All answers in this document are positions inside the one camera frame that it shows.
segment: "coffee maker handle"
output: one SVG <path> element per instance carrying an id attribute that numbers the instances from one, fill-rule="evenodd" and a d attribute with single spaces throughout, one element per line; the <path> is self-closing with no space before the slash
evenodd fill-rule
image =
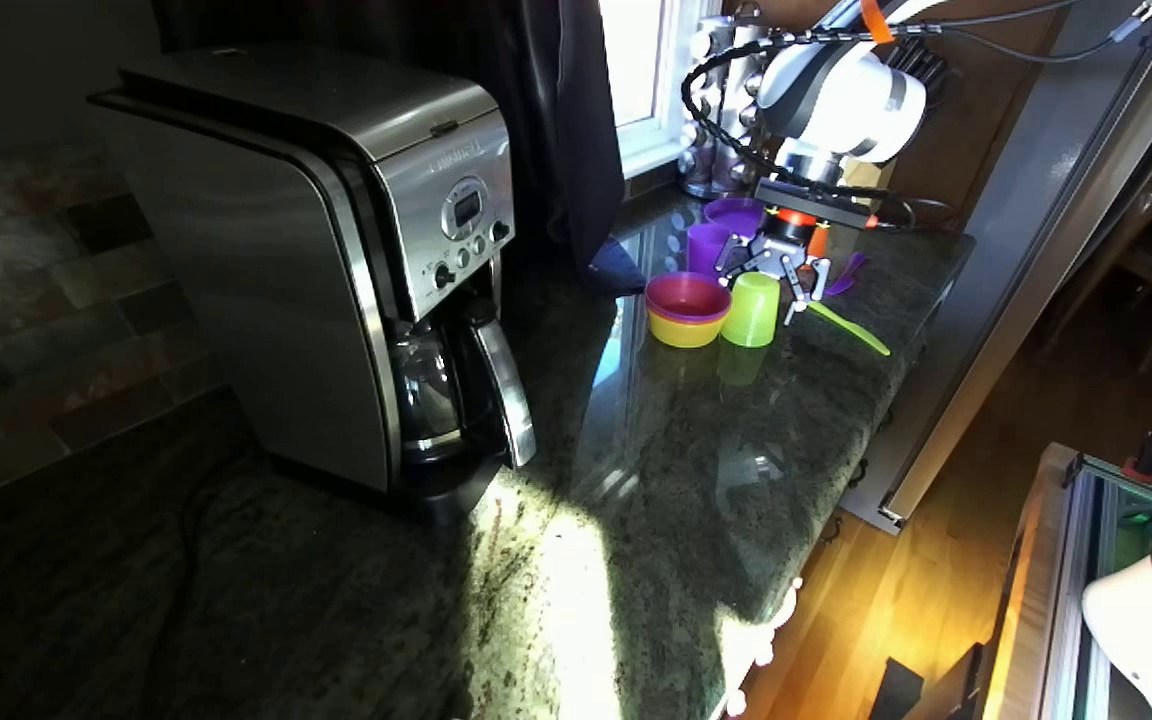
<path id="1" fill-rule="evenodd" d="M 472 321 L 472 342 L 483 353 L 498 401 L 506 462 L 522 469 L 537 457 L 537 429 L 511 349 L 492 315 Z"/>

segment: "coffee maker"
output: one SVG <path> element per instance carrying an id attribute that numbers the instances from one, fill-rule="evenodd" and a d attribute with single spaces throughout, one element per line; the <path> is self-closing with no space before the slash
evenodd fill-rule
<path id="1" fill-rule="evenodd" d="M 483 87 L 262 45 L 120 66 L 92 108 L 271 457 L 419 499 L 533 458 Z"/>

